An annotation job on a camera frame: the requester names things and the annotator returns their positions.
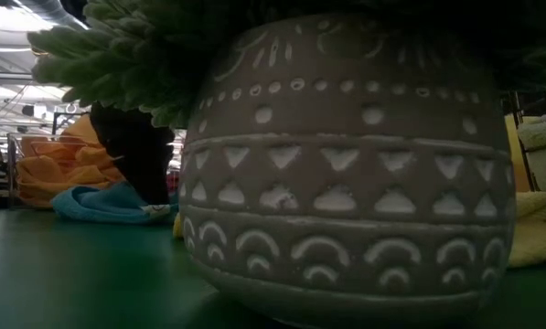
blue fabric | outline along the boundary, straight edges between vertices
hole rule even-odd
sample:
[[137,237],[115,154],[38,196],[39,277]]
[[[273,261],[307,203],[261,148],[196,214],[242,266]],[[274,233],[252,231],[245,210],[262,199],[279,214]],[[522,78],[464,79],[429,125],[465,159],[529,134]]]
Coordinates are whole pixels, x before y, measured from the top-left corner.
[[177,193],[171,198],[168,214],[152,217],[141,209],[148,206],[134,188],[121,182],[106,190],[76,186],[57,195],[51,200],[53,209],[63,218],[122,224],[173,224],[179,210]]

white painted pattern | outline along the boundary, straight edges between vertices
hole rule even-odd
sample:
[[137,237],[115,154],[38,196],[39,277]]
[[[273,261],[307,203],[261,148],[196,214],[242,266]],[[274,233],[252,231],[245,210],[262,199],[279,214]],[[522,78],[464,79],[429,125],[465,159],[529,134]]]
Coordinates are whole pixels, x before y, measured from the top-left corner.
[[261,85],[255,84],[251,87],[249,93],[251,94],[251,96],[258,96],[261,94],[261,91],[262,91]]
[[465,160],[462,155],[436,155],[434,159],[437,168],[447,179],[454,179],[457,176]]
[[477,134],[476,120],[472,116],[466,116],[462,120],[464,130],[469,134]]
[[380,287],[387,288],[391,282],[400,280],[405,286],[411,284],[411,276],[404,268],[392,268],[385,270],[379,277]]
[[442,67],[441,58],[439,57],[439,55],[435,52],[435,50],[432,47],[429,47],[427,49],[427,56],[429,56],[429,58],[431,59],[431,61],[433,62],[433,64],[437,68]]
[[318,79],[314,82],[314,87],[317,91],[323,91],[327,89],[327,81],[323,79]]
[[324,211],[351,211],[356,209],[356,201],[349,189],[343,185],[332,186],[314,201],[313,207]]
[[377,81],[366,82],[366,90],[368,92],[378,92],[380,90],[380,84]]
[[271,262],[269,262],[265,257],[259,255],[251,255],[246,260],[246,267],[250,272],[256,272],[258,269],[261,269],[265,272],[271,271]]
[[269,67],[273,67],[276,63],[277,52],[279,51],[279,37],[275,37],[271,44],[271,53],[269,56]]
[[429,90],[429,88],[425,87],[417,88],[415,92],[417,93],[417,95],[419,95],[419,97],[423,98],[427,98],[431,95],[431,91]]
[[196,236],[196,230],[193,228],[193,223],[191,223],[191,219],[188,217],[183,220],[183,233],[191,237]]
[[273,108],[268,105],[261,105],[254,113],[256,123],[265,124],[273,119]]
[[281,82],[274,81],[269,85],[269,92],[272,93],[272,94],[275,94],[275,93],[281,91],[281,87],[282,87]]
[[187,194],[187,188],[185,186],[185,183],[181,185],[179,188],[179,196],[184,197]]
[[480,103],[480,95],[478,95],[477,92],[470,92],[470,100],[474,104],[479,104]]
[[374,205],[374,209],[381,213],[413,214],[417,208],[401,188],[391,188]]
[[339,30],[342,29],[342,27],[343,27],[343,24],[338,23],[334,28],[317,36],[317,50],[319,50],[320,53],[326,54],[326,49],[324,48],[324,43],[323,43],[324,37],[338,32]]
[[496,270],[494,268],[487,268],[482,273],[482,281],[488,282],[488,281],[494,281],[498,277]]
[[203,165],[208,161],[209,150],[205,150],[196,154],[196,167],[201,169]]
[[291,88],[296,91],[300,91],[305,87],[305,80],[302,78],[295,78],[291,81]]
[[374,264],[390,250],[402,249],[409,254],[409,259],[416,265],[421,264],[421,250],[416,244],[403,238],[383,239],[371,246],[364,254],[364,261],[369,264]]
[[466,101],[466,95],[462,91],[456,90],[454,92],[454,96],[457,101],[460,101],[460,102]]
[[244,245],[250,240],[258,240],[264,242],[264,244],[269,247],[269,251],[275,258],[281,256],[281,250],[279,248],[279,245],[276,244],[273,237],[270,234],[259,229],[249,229],[244,233],[240,234],[236,238],[236,250],[241,251]]
[[258,45],[259,43],[261,43],[266,38],[266,36],[268,34],[269,34],[268,31],[264,31],[264,32],[262,32],[262,34],[260,34],[257,38],[255,38],[252,42],[250,42],[246,46],[236,47],[234,49],[234,51],[240,53],[240,55],[238,56],[238,59],[236,60],[234,65],[232,65],[232,67],[229,70],[225,71],[224,73],[222,73],[220,75],[214,76],[214,81],[222,82],[227,77],[232,75],[236,71],[236,69],[238,69],[238,67],[241,65],[241,63],[244,61],[244,58],[246,57],[246,53],[247,53],[248,49]]
[[196,243],[193,242],[193,239],[192,239],[192,238],[187,237],[187,238],[185,239],[185,242],[186,242],[185,244],[186,244],[186,246],[187,246],[187,250],[193,251],[193,250],[196,249]]
[[[203,267],[206,270],[209,270],[209,267],[206,267],[203,265]],[[447,303],[465,303],[465,302],[477,302],[482,299],[482,297],[487,296],[483,291],[481,290],[472,290],[467,292],[460,292],[460,293],[453,293],[453,294],[439,294],[439,295],[385,295],[385,294],[365,294],[365,293],[359,293],[359,292],[324,292],[320,290],[308,290],[304,289],[301,285],[284,285],[279,284],[271,281],[265,281],[265,280],[258,280],[254,278],[246,279],[240,275],[230,273],[227,271],[222,271],[221,269],[214,270],[219,274],[222,274],[228,278],[233,278],[235,280],[245,279],[250,280],[251,282],[254,282],[255,284],[261,285],[264,289],[278,289],[278,288],[285,288],[288,291],[293,292],[301,292],[308,298],[318,298],[321,296],[331,296],[334,297],[337,302],[375,302],[375,303],[407,303],[409,306],[421,306],[425,305],[426,303],[437,303],[437,304],[447,304]],[[312,328],[315,329],[315,327],[310,326],[302,326],[301,324],[295,324],[296,327],[302,327],[302,328]]]
[[286,59],[287,62],[291,62],[293,59],[293,46],[291,46],[290,42],[287,42],[284,46],[284,59]]
[[258,51],[258,54],[256,54],[256,57],[254,58],[254,61],[252,63],[252,68],[257,69],[259,66],[261,66],[262,58],[264,57],[264,53],[266,50],[264,48],[261,48],[261,50]]
[[366,53],[364,55],[364,58],[375,58],[378,54],[380,54],[380,52],[382,51],[382,48],[384,48],[384,41],[386,41],[386,36],[379,38],[374,48],[368,53]]
[[297,209],[299,204],[291,191],[282,185],[275,185],[261,194],[261,206],[272,209]]
[[498,250],[498,252],[500,253],[501,259],[504,258],[504,253],[505,253],[504,242],[502,241],[501,238],[493,238],[492,240],[490,240],[490,242],[488,242],[488,244],[486,245],[486,248],[484,249],[484,261],[490,260],[490,258],[492,257],[492,252],[494,252],[494,249]]
[[226,155],[226,159],[228,160],[228,165],[230,167],[236,168],[239,164],[241,164],[242,161],[244,161],[244,158],[246,158],[246,155],[250,152],[250,149],[245,146],[226,146],[224,147],[224,154]]
[[216,233],[219,238],[219,242],[223,246],[226,246],[228,244],[228,238],[226,238],[224,230],[213,220],[206,222],[199,227],[199,239],[203,241],[206,237],[206,234],[210,231]]
[[350,93],[351,91],[353,91],[354,86],[355,84],[354,84],[354,81],[352,80],[345,80],[339,84],[339,88],[345,93]]
[[417,160],[410,151],[380,152],[379,159],[392,173],[404,169],[410,162]]
[[447,262],[447,259],[450,257],[450,253],[454,249],[463,250],[470,261],[473,263],[476,261],[476,247],[468,239],[464,238],[455,238],[446,242],[438,251],[437,251],[437,263],[444,264]]
[[437,88],[437,96],[441,98],[442,100],[447,100],[450,97],[449,90],[447,88]]
[[301,146],[286,145],[272,147],[268,151],[269,157],[273,160],[274,165],[279,169],[285,169],[290,165],[301,153]]
[[407,86],[403,83],[398,83],[392,86],[391,91],[395,95],[402,95],[407,91]]
[[235,100],[235,101],[237,101],[241,96],[242,96],[242,89],[240,89],[240,88],[237,88],[232,93],[232,99]]
[[319,29],[327,29],[329,27],[329,21],[321,21],[319,22],[319,24],[317,25],[317,28]]
[[360,154],[358,149],[338,149],[338,148],[322,148],[321,154],[331,164],[331,167],[337,171],[344,171],[352,166]]
[[453,192],[445,192],[434,203],[433,211],[437,215],[462,216],[466,208]]
[[198,132],[203,133],[206,131],[206,127],[208,126],[208,121],[204,120],[199,124]]
[[477,203],[476,210],[474,210],[476,216],[482,218],[495,218],[498,210],[492,202],[492,197],[490,194],[486,194],[480,198],[480,201]]
[[512,171],[512,166],[507,166],[507,170],[506,170],[506,175],[507,175],[507,182],[509,183],[509,185],[511,186],[512,185],[512,182],[513,182],[513,179],[514,179],[514,174],[513,174],[513,171]]
[[331,283],[336,283],[338,276],[339,274],[337,271],[327,265],[314,265],[307,267],[303,271],[303,277],[307,281],[312,281],[315,278],[321,277]]
[[244,194],[234,182],[229,182],[218,193],[218,200],[233,205],[244,204]]
[[206,201],[208,196],[206,195],[206,188],[201,182],[198,182],[191,192],[191,197],[197,201]]
[[224,261],[226,259],[224,257],[224,252],[221,250],[221,248],[213,243],[210,243],[208,245],[208,258],[209,260],[214,261],[214,257],[216,256],[218,257],[219,261]]
[[444,276],[441,278],[441,282],[445,285],[452,284],[454,281],[458,281],[459,284],[466,283],[466,271],[462,268],[455,267],[447,271]]
[[339,263],[347,267],[350,264],[349,254],[346,248],[335,239],[324,236],[313,236],[303,239],[301,242],[295,244],[291,249],[291,258],[293,260],[300,260],[305,257],[306,253],[311,249],[319,247],[329,247],[337,254]]
[[375,125],[384,120],[384,110],[376,102],[362,104],[362,120],[366,124]]
[[489,183],[492,179],[492,172],[494,171],[494,161],[487,159],[476,160],[476,168],[482,175],[482,178]]
[[399,56],[397,57],[397,62],[399,64],[404,64],[404,62],[407,60],[407,48],[406,47],[402,47],[400,50],[399,50]]

gray ceramic pot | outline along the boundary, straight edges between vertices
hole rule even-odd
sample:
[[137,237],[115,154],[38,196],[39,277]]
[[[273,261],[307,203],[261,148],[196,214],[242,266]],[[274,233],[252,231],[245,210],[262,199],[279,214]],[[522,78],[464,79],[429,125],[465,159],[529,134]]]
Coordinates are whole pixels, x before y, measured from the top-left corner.
[[180,187],[209,282],[306,327],[481,307],[515,220],[506,129],[489,70],[426,36],[307,16],[254,28],[217,61]]

white triangle pattern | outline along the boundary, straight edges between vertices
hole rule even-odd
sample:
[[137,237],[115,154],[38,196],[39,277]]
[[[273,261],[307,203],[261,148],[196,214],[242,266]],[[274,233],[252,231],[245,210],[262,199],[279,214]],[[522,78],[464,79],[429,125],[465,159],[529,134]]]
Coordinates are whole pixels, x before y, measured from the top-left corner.
[[461,216],[466,212],[466,208],[452,192],[447,192],[434,203],[434,213],[437,215],[455,215]]
[[390,172],[396,172],[403,169],[412,160],[412,153],[408,151],[382,152],[379,154],[379,158]]
[[457,176],[459,167],[464,162],[464,157],[461,155],[436,155],[435,163],[442,174],[447,179],[453,179]]
[[477,203],[475,212],[476,216],[484,218],[494,218],[498,213],[496,206],[492,202],[492,198],[488,194],[482,196]]
[[356,162],[360,151],[357,149],[323,148],[321,154],[331,163],[331,167],[335,171],[344,171]]
[[325,211],[349,211],[356,208],[356,201],[345,186],[333,186],[314,201],[314,208]]
[[191,192],[191,197],[197,201],[206,201],[208,196],[206,195],[206,188],[201,182],[198,182]]
[[208,161],[209,150],[205,150],[196,154],[196,166],[201,169],[203,165]]
[[272,209],[297,209],[299,204],[294,194],[282,185],[275,185],[261,194],[261,206]]
[[477,170],[482,175],[482,178],[487,182],[492,180],[492,172],[494,171],[494,161],[492,160],[476,160]]
[[301,146],[278,146],[269,150],[269,156],[274,165],[279,169],[285,169],[301,153]]
[[219,201],[233,204],[233,205],[243,205],[244,204],[244,194],[238,188],[238,185],[234,182],[230,182],[222,188],[218,193]]
[[412,214],[416,207],[401,188],[393,188],[386,191],[384,196],[374,205],[374,209],[382,213]]
[[232,169],[236,168],[244,161],[244,158],[249,152],[250,149],[248,147],[242,146],[227,146],[224,148],[224,154],[226,155],[226,159],[228,159],[228,165],[230,165]]

green floor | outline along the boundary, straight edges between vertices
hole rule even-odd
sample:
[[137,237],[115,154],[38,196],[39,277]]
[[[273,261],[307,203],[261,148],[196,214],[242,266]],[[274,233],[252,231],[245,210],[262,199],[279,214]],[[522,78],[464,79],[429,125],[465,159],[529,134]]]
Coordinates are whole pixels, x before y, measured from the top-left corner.
[[[0,211],[0,328],[285,328],[217,293],[170,228]],[[546,265],[510,271],[467,329],[546,329]]]

